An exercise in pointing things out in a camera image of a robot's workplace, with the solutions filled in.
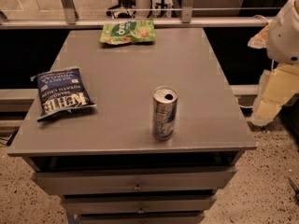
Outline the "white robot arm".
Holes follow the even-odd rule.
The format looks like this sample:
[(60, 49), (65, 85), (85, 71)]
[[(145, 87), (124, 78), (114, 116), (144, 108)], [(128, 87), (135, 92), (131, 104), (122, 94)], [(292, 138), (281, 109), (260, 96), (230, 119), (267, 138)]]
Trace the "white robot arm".
[(299, 0), (288, 0), (271, 21), (267, 55), (278, 63), (299, 64)]

